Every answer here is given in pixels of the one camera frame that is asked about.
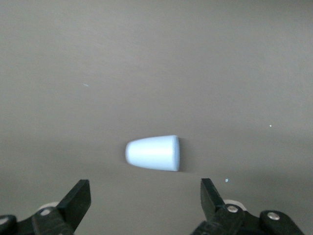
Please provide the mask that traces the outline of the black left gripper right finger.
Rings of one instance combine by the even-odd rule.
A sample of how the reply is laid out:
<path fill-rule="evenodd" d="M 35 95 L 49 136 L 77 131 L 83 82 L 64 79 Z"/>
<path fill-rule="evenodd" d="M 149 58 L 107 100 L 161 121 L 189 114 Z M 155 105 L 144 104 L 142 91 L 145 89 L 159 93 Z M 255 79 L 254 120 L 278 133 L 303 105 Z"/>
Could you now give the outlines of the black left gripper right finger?
<path fill-rule="evenodd" d="M 209 178 L 201 179 L 201 207 L 206 220 L 193 235 L 302 235 L 285 213 L 265 210 L 258 217 L 235 203 L 226 203 Z"/>

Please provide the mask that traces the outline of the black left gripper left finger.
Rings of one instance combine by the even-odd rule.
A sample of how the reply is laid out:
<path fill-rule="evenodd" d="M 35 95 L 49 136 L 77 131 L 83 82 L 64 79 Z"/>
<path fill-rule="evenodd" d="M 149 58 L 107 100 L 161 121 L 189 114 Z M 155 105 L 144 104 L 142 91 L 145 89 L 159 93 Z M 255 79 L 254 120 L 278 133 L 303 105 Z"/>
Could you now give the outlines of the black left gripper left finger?
<path fill-rule="evenodd" d="M 2 235 L 73 235 L 91 205 L 89 180 L 77 184 L 56 205 L 48 204 L 25 220 L 0 216 Z"/>

